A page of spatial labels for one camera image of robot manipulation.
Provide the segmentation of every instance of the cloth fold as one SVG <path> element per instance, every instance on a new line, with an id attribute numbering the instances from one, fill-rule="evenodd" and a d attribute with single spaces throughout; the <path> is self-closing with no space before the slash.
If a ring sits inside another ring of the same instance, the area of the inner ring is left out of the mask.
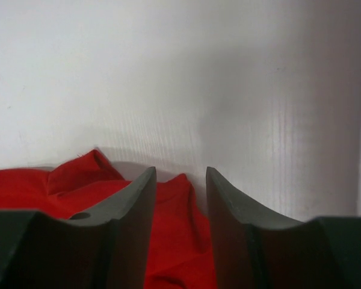
<path id="1" fill-rule="evenodd" d="M 0 170 L 0 209 L 38 209 L 68 219 L 129 183 L 93 150 L 51 172 Z M 216 288 L 209 223 L 184 174 L 157 185 L 145 288 Z"/>

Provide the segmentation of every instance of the red cloth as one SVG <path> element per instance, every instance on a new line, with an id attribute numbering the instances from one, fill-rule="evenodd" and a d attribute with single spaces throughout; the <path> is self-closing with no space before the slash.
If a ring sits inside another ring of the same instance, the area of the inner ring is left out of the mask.
<path id="1" fill-rule="evenodd" d="M 93 150 L 51 172 L 0 170 L 0 208 L 36 208 L 68 219 L 129 183 Z M 209 224 L 184 174 L 158 183 L 145 288 L 216 288 Z"/>

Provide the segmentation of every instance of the red fabric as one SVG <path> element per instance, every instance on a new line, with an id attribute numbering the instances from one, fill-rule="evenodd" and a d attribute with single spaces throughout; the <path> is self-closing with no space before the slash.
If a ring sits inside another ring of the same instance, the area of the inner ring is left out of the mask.
<path id="1" fill-rule="evenodd" d="M 51 172 L 0 170 L 0 208 L 35 208 L 68 219 L 130 182 L 96 150 Z M 186 175 L 158 183 L 147 289 L 216 288 L 209 224 Z"/>

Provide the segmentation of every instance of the crumpled red cloth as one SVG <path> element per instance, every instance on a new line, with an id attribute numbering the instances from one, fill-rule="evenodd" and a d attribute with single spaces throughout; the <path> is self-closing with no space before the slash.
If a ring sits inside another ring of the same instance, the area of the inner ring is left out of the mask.
<path id="1" fill-rule="evenodd" d="M 0 170 L 0 208 L 35 208 L 68 219 L 129 183 L 93 150 L 51 172 Z M 209 223 L 184 174 L 158 183 L 145 288 L 216 288 Z"/>

